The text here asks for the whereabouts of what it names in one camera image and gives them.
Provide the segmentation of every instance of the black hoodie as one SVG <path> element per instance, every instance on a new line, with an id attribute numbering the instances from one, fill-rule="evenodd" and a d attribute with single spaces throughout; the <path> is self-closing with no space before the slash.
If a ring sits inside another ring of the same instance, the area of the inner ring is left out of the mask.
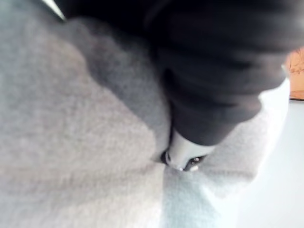
<path id="1" fill-rule="evenodd" d="M 55 0 L 67 17 L 93 16 L 148 38 L 175 129 L 215 145 L 261 109 L 287 54 L 304 44 L 303 0 Z"/>

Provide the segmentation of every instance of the black sleeve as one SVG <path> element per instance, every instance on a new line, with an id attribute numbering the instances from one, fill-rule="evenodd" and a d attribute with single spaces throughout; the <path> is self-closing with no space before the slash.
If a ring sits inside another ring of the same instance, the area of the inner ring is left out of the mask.
<path id="1" fill-rule="evenodd" d="M 215 145 L 260 111 L 259 94 L 283 82 L 281 65 L 304 43 L 303 3 L 176 0 L 147 13 L 182 136 Z"/>

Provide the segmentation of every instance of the light gray fabric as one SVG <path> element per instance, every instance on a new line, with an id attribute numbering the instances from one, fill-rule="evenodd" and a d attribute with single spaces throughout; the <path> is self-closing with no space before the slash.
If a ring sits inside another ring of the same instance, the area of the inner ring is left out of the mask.
<path id="1" fill-rule="evenodd" d="M 0 1 L 0 228 L 228 228 L 282 127 L 264 94 L 194 173 L 155 162 L 170 115 L 147 45 L 38 0 Z"/>

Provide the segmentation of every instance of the white floor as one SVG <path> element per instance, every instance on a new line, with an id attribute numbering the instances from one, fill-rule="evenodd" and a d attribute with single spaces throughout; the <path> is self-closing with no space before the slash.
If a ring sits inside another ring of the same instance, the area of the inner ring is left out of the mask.
<path id="1" fill-rule="evenodd" d="M 245 194 L 238 228 L 304 228 L 304 101 L 291 101 L 281 140 Z"/>

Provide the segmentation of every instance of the gray sweatpants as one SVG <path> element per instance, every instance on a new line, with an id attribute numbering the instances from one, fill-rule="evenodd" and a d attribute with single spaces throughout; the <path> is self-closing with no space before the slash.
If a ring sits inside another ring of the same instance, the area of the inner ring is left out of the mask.
<path id="1" fill-rule="evenodd" d="M 273 148 L 288 82 L 185 173 L 142 40 L 38 0 L 0 1 L 0 228 L 229 228 Z"/>

